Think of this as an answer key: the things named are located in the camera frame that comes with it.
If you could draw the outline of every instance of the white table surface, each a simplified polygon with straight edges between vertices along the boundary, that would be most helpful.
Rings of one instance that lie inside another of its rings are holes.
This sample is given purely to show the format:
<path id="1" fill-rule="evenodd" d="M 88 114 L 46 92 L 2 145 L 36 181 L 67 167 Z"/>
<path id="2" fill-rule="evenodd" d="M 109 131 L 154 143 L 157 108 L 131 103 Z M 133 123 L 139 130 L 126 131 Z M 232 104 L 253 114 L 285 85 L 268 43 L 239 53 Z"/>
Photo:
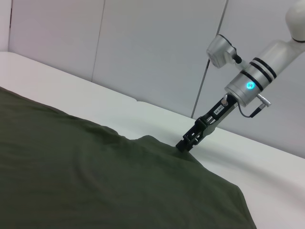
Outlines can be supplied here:
<path id="1" fill-rule="evenodd" d="M 0 86 L 129 139 L 151 135 L 174 146 L 194 124 L 193 119 L 9 52 L 0 52 Z M 259 229 L 305 228 L 305 159 L 218 128 L 191 153 L 240 187 Z"/>

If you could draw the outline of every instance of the black cable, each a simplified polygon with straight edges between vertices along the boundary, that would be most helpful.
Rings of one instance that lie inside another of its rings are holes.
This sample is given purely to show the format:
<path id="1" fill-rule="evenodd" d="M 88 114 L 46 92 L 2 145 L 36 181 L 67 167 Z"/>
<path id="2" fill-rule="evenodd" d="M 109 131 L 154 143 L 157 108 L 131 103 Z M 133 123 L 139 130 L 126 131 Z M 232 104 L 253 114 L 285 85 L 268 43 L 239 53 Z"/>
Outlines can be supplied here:
<path id="1" fill-rule="evenodd" d="M 243 117 L 245 117 L 245 118 L 252 118 L 251 116 L 246 116 L 246 115 L 242 112 L 242 109 L 241 109 L 241 107 L 240 107 L 240 103 L 239 103 L 238 100 L 237 100 L 237 104 L 238 104 L 239 112 L 242 114 Z"/>

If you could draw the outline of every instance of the white wall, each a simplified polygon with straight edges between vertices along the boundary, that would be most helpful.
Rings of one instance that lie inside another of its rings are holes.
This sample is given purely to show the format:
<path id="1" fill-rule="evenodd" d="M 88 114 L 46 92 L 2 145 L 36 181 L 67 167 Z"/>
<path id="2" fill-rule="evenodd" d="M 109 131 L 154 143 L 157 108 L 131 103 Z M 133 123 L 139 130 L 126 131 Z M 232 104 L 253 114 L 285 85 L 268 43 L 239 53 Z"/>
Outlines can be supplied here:
<path id="1" fill-rule="evenodd" d="M 104 0 L 14 0 L 10 52 L 92 80 Z"/>
<path id="2" fill-rule="evenodd" d="M 291 39 L 285 14 L 296 0 L 229 0 L 220 33 L 247 61 L 275 39 Z M 225 94 L 224 87 L 238 74 L 228 65 L 218 70 L 210 65 L 194 118 L 205 114 Z M 262 93 L 273 105 L 254 119 L 243 118 L 238 109 L 220 127 L 286 152 L 305 157 L 305 54 L 292 63 Z M 258 100 L 244 112 L 250 114 Z"/>
<path id="3" fill-rule="evenodd" d="M 0 0 L 0 52 L 7 52 L 10 34 L 11 0 Z"/>
<path id="4" fill-rule="evenodd" d="M 226 0 L 107 0 L 93 82 L 191 116 Z"/>

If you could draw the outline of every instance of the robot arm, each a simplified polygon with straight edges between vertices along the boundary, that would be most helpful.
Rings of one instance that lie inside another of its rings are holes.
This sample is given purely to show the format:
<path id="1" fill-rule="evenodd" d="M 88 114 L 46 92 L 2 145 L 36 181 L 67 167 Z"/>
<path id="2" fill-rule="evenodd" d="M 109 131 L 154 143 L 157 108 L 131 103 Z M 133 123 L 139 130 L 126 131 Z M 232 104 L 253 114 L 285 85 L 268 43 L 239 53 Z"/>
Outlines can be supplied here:
<path id="1" fill-rule="evenodd" d="M 198 118 L 195 125 L 183 136 L 183 140 L 176 145 L 181 152 L 190 151 L 210 135 L 237 106 L 244 117 L 253 118 L 271 105 L 260 93 L 293 60 L 305 52 L 305 0 L 297 2 L 289 9 L 286 23 L 292 36 L 291 41 L 273 41 L 250 63 L 237 55 L 236 48 L 224 36 L 216 36 L 207 50 L 213 65 L 221 68 L 227 63 L 235 63 L 241 72 L 225 87 L 228 94 L 206 115 Z M 244 115 L 241 106 L 246 107 L 255 98 L 259 98 L 262 104 L 250 116 Z"/>

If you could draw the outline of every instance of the green t-shirt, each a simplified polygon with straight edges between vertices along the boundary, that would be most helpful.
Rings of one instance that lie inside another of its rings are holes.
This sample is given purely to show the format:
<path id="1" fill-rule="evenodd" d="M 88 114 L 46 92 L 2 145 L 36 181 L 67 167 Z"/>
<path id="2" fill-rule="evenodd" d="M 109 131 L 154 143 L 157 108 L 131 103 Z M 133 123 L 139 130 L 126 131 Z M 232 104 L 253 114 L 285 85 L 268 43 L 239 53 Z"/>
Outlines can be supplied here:
<path id="1" fill-rule="evenodd" d="M 0 89 L 0 228 L 256 227 L 240 189 L 191 154 Z"/>

